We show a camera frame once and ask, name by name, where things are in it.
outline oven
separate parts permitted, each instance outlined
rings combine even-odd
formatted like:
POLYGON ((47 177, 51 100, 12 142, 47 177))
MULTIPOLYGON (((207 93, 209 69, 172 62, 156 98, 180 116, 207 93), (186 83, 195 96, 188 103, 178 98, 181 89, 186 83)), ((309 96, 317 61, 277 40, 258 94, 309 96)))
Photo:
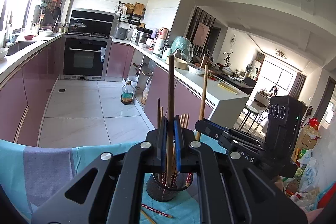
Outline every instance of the oven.
POLYGON ((73 37, 66 35, 62 78, 104 80, 112 40, 73 37))

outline sink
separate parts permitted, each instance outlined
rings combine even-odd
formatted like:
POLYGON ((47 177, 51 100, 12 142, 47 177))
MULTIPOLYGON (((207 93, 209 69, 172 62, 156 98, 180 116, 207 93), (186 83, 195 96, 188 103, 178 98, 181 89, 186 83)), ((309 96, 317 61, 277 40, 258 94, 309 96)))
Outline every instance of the sink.
POLYGON ((35 43, 36 41, 31 40, 31 41, 19 41, 15 42, 13 45, 8 46, 9 50, 7 53, 8 55, 13 55, 14 53, 17 53, 18 51, 22 50, 23 48, 35 43))

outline blue tablecloth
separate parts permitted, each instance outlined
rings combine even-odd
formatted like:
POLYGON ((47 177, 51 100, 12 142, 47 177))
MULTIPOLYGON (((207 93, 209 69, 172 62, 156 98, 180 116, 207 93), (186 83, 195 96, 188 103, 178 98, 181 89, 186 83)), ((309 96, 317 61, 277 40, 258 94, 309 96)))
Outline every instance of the blue tablecloth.
MULTIPOLYGON (((214 151, 226 150, 205 135, 201 141, 214 151)), ((32 213, 50 198, 58 189, 81 172, 103 152, 118 155, 127 152, 136 142, 105 146, 83 146, 66 149, 38 148, 14 144, 0 140, 0 184, 16 209, 30 222, 32 213)), ((145 176, 145 184, 150 174, 145 176)), ((183 191, 170 202, 152 200, 145 188, 142 203, 172 215, 174 218, 146 210, 157 223, 199 223, 197 182, 193 181, 187 191, 183 191)), ((140 223, 148 223, 143 215, 140 223)))

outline bottle label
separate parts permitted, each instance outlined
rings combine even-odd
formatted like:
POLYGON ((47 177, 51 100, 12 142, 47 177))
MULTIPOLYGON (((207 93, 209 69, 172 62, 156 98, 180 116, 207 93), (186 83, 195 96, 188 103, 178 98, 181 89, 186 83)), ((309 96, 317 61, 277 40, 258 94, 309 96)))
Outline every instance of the bottle label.
POLYGON ((121 100, 124 102, 131 102, 133 97, 133 92, 127 93, 123 91, 123 94, 121 95, 121 100))

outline red bowl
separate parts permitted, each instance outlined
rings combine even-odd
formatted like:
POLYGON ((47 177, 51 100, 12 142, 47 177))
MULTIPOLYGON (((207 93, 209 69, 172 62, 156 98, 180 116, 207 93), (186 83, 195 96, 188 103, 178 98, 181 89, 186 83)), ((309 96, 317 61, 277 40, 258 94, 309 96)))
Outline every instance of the red bowl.
POLYGON ((34 35, 25 35, 25 40, 32 40, 34 38, 34 35))

